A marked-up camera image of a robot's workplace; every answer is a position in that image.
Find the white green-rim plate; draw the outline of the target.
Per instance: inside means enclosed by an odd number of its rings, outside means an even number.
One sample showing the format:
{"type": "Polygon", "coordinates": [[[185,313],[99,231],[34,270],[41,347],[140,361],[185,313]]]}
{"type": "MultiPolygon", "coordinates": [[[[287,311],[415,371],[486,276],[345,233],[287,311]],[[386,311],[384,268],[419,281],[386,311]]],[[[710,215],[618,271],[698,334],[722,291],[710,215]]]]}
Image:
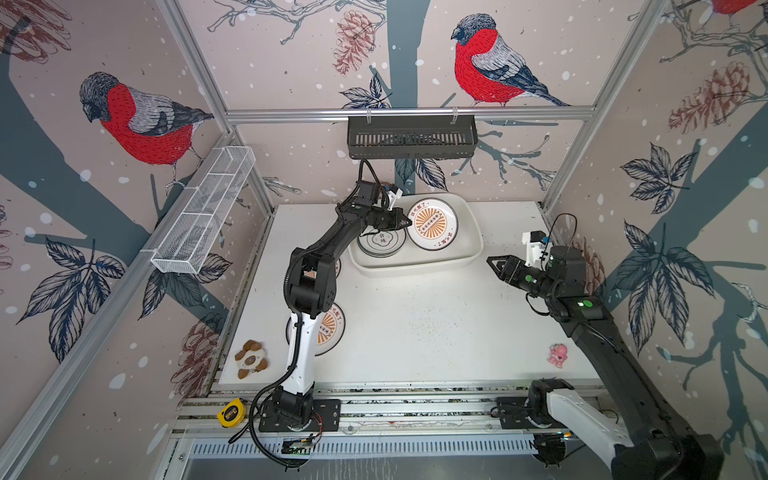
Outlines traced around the white green-rim plate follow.
{"type": "Polygon", "coordinates": [[[357,244],[365,255],[388,258],[403,247],[406,239],[404,230],[380,231],[369,227],[357,238],[357,244]]]}

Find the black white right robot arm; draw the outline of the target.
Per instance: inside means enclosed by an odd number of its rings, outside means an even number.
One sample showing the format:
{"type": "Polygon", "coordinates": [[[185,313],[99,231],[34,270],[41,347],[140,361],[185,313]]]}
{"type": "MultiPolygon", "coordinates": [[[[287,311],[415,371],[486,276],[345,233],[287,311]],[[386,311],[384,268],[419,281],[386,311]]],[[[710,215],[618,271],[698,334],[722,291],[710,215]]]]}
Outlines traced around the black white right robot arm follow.
{"type": "Polygon", "coordinates": [[[624,343],[601,300],[585,293],[580,250],[556,246],[545,268],[514,255],[486,260],[496,277],[530,298],[590,361],[624,419],[617,425],[587,404],[567,382],[538,380],[529,390],[535,424],[558,422],[608,467],[615,479],[717,479],[724,452],[710,434],[697,433],[651,382],[624,343]]]}

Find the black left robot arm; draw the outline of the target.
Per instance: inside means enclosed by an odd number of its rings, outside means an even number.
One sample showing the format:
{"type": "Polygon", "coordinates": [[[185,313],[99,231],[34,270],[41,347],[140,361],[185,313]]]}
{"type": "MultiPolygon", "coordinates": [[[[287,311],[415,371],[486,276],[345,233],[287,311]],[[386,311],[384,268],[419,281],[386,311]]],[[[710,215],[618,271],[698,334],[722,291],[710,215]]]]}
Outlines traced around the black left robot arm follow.
{"type": "Polygon", "coordinates": [[[411,225],[400,207],[354,200],[337,205],[335,212],[335,222],[318,241],[291,253],[283,282],[283,297],[290,310],[288,364],[274,385],[270,402],[281,421],[295,428],[306,426],[313,417],[319,321],[335,302],[336,261],[370,227],[384,232],[411,225]]]}

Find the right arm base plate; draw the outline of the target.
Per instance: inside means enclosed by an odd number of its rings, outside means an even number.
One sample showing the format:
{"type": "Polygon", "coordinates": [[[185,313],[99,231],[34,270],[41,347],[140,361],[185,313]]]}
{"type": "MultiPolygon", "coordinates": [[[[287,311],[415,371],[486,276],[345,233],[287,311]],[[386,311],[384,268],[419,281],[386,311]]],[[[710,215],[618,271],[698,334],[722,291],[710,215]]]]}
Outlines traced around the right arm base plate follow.
{"type": "Polygon", "coordinates": [[[562,429],[563,424],[551,418],[527,397],[497,397],[491,416],[504,430],[562,429]]]}

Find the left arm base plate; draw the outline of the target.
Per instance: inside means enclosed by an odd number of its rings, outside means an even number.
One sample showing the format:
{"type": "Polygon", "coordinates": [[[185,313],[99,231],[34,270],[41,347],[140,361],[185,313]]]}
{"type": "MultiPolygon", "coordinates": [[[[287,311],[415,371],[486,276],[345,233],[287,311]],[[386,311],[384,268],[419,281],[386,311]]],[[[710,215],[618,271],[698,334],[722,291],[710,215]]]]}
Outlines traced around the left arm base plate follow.
{"type": "Polygon", "coordinates": [[[255,414],[255,421],[260,433],[336,432],[339,429],[340,414],[339,399],[315,399],[306,419],[267,400],[261,412],[255,414]]]}

